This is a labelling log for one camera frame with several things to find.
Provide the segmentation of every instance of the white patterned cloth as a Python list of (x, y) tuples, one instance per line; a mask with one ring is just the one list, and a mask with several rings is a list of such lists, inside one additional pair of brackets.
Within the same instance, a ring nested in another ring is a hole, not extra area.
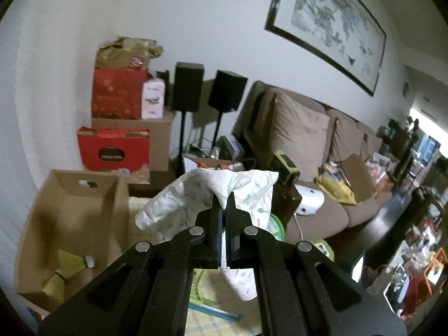
[[(240, 210), (250, 214), (252, 224), (267, 229), (272, 186), (278, 173), (271, 171), (215, 171), (198, 168), (175, 180), (152, 198), (135, 216), (135, 224), (151, 234), (157, 244), (171, 240), (176, 233), (194, 226), (196, 215), (211, 208), (213, 194), (222, 208), (226, 207), (231, 192)], [(252, 269), (229, 269), (225, 262), (225, 234), (222, 237), (221, 271), (230, 286), (243, 301), (257, 296)]]

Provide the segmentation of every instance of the black picture frame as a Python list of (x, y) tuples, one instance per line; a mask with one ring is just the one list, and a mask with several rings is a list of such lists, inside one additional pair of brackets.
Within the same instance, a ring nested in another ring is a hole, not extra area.
[(364, 91), (366, 91), (370, 96), (373, 97), (373, 95), (375, 93), (375, 90), (376, 90), (376, 87), (378, 85), (379, 74), (380, 74), (380, 71), (381, 71), (382, 62), (384, 60), (384, 51), (386, 49), (387, 34), (383, 30), (383, 28), (381, 27), (381, 25), (379, 24), (377, 19), (375, 19), (375, 17), (372, 15), (370, 10), (366, 7), (366, 5), (364, 5), (361, 0), (357, 0), (359, 2), (359, 4), (366, 10), (366, 12), (369, 14), (369, 16), (372, 18), (372, 20), (378, 25), (378, 27), (382, 31), (382, 33), (384, 34), (384, 44), (382, 46), (381, 59), (380, 59), (378, 74), (377, 74), (377, 77), (376, 77), (375, 87), (374, 87), (373, 91), (371, 91), (365, 84), (363, 84), (357, 77), (355, 77), (355, 75), (353, 75), (351, 72), (349, 72), (343, 66), (341, 66), (339, 63), (337, 63), (334, 59), (330, 58), (325, 53), (323, 53), (322, 51), (317, 49), (316, 47), (312, 46), (311, 44), (307, 43), (306, 41), (303, 41), (302, 39), (296, 37), (295, 35), (293, 35), (293, 34), (291, 34), (289, 32), (286, 32), (283, 29), (275, 26), (274, 23), (275, 23), (275, 19), (276, 19), (276, 16), (277, 16), (277, 11), (278, 11), (278, 8), (279, 8), (280, 1), (281, 0), (272, 0), (271, 1), (269, 12), (268, 12), (268, 15), (267, 15), (266, 24), (265, 24), (265, 30), (267, 30), (269, 32), (272, 32), (275, 35), (278, 35), (278, 36), (280, 36), (280, 37), (282, 37), (282, 38), (284, 38), (286, 40), (289, 40), (290, 42), (295, 43), (298, 46), (301, 46), (302, 48), (306, 49), (310, 53), (312, 53), (312, 54), (316, 55), (317, 57), (321, 58), (322, 60), (326, 61), (328, 64), (330, 64), (332, 67), (336, 68), (341, 73), (346, 75), (353, 82), (355, 82), (359, 87), (361, 87)]

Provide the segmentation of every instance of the metal screw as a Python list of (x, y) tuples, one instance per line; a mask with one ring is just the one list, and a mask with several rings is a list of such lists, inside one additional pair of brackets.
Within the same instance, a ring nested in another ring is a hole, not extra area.
[(244, 229), (246, 235), (256, 235), (258, 234), (258, 229), (255, 226), (248, 226)]
[(202, 235), (204, 233), (204, 229), (200, 226), (193, 226), (190, 229), (190, 234), (192, 234), (193, 236), (199, 236)]
[(297, 247), (299, 248), (300, 251), (303, 251), (304, 253), (311, 251), (311, 249), (313, 248), (313, 246), (307, 241), (299, 242), (299, 245)]
[(139, 252), (139, 253), (144, 253), (145, 251), (148, 251), (151, 245), (149, 245), (149, 242), (146, 241), (141, 241), (139, 242), (136, 246), (135, 249)]

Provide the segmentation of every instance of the red bag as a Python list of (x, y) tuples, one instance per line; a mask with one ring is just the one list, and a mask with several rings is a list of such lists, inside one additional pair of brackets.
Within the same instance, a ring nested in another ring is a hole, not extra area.
[(131, 174), (149, 167), (149, 130), (95, 130), (81, 128), (78, 144), (89, 171), (119, 170)]
[(139, 120), (143, 83), (147, 80), (147, 71), (95, 69), (92, 117)]

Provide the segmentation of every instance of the box handle hole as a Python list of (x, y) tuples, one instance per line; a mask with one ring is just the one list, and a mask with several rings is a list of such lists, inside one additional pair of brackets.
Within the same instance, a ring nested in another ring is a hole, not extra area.
[(90, 182), (89, 180), (80, 180), (79, 185), (87, 188), (98, 188), (98, 185), (95, 182)]

